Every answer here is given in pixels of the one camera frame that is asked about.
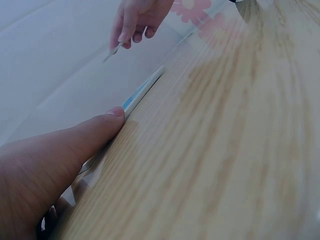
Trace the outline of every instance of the finger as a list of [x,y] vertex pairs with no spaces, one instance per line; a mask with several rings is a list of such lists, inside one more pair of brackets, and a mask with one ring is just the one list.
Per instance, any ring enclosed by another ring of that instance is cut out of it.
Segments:
[[74,181],[83,163],[124,124],[122,107],[79,125],[5,145],[0,158],[14,189],[40,218]]
[[124,6],[123,27],[118,38],[118,42],[127,42],[132,38],[136,31],[138,22],[138,9],[135,4],[127,4]]
[[137,25],[132,40],[137,44],[142,41],[142,34],[145,31],[146,26]]
[[118,38],[121,34],[123,25],[124,25],[124,9],[122,8],[122,5],[120,5],[119,8],[117,9],[112,30],[111,30],[111,35],[109,40],[110,50],[113,50],[116,46],[119,45]]
[[131,39],[127,42],[125,42],[122,47],[124,47],[125,49],[130,49],[131,48]]
[[151,39],[156,34],[157,30],[158,30],[158,27],[148,26],[145,31],[145,37],[147,39]]

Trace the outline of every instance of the hand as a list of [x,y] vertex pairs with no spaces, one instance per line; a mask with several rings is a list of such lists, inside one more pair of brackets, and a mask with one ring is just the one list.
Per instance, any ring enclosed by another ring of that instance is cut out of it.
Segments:
[[36,239],[40,219],[124,120],[115,107],[75,127],[0,147],[0,239]]
[[140,43],[142,35],[152,38],[159,25],[167,16],[174,0],[122,0],[113,24],[109,48],[112,50],[119,43],[131,47],[131,38]]

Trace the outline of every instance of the light wood grain surface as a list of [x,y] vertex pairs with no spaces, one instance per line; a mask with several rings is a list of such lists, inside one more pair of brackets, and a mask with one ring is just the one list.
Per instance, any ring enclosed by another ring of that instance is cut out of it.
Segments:
[[320,1],[221,14],[172,51],[55,238],[320,238]]

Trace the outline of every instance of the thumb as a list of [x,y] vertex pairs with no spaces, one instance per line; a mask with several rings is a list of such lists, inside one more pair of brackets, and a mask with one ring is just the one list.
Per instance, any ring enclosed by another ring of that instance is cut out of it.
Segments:
[[138,8],[134,4],[127,4],[123,7],[123,27],[118,42],[127,42],[136,31],[138,22]]
[[1,147],[3,176],[11,194],[29,206],[24,211],[41,217],[71,185],[82,164],[117,134],[124,120],[122,107],[115,107],[75,127]]

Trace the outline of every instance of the blue pen stripe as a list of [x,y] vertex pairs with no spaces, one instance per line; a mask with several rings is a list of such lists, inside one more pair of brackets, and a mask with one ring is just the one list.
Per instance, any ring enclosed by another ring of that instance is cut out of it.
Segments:
[[129,104],[137,97],[137,95],[141,92],[141,90],[144,88],[144,86],[149,82],[150,78],[145,81],[144,84],[142,84],[137,91],[134,92],[134,94],[131,95],[131,97],[128,98],[127,101],[125,101],[125,103],[122,105],[123,109],[125,110]]

